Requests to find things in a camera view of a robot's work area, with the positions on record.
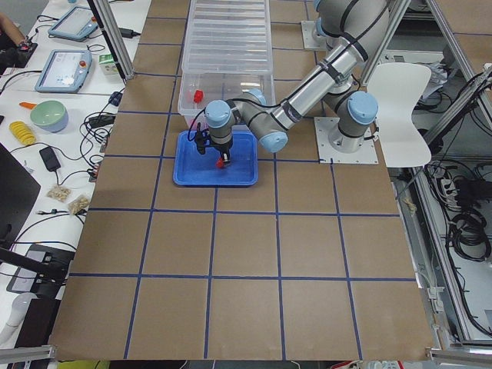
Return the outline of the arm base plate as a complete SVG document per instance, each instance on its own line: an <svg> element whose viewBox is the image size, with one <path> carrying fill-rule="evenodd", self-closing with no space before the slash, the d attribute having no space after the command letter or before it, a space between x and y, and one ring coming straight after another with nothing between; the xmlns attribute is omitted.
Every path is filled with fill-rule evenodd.
<svg viewBox="0 0 492 369"><path fill-rule="evenodd" d="M301 31L305 50L326 50L326 38L318 32L317 21L302 21Z"/></svg>
<svg viewBox="0 0 492 369"><path fill-rule="evenodd" d="M359 138L344 136L339 118L315 117L314 126L319 162L322 164L377 165L378 158L371 129Z"/></svg>

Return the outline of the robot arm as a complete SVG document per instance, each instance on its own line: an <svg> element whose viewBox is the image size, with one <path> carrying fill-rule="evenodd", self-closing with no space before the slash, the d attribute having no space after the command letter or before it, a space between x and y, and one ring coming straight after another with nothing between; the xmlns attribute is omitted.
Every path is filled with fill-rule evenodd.
<svg viewBox="0 0 492 369"><path fill-rule="evenodd" d="M318 1L321 27L330 36L343 37L370 55L387 31L389 10L386 1Z"/></svg>
<svg viewBox="0 0 492 369"><path fill-rule="evenodd" d="M191 139L200 154L214 148L222 162L229 163L232 128L241 122L267 151L276 153L287 144L288 131L319 101L339 116L329 134L331 146L344 153L357 150L379 107L372 94L352 85L352 71L381 45L389 5L386 1L316 1L314 8L318 18L313 36L325 40L326 56L276 105L267 105L258 89L208 103L202 111L207 127L197 127Z"/></svg>

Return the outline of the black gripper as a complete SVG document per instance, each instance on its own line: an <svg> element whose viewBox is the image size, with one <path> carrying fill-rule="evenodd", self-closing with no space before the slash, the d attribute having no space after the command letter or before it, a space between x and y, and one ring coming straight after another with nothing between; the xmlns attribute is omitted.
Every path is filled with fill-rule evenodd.
<svg viewBox="0 0 492 369"><path fill-rule="evenodd" d="M220 152L221 160L225 163L231 162L230 150L233 145L233 136L228 134L224 137L218 137L210 134L211 147Z"/></svg>

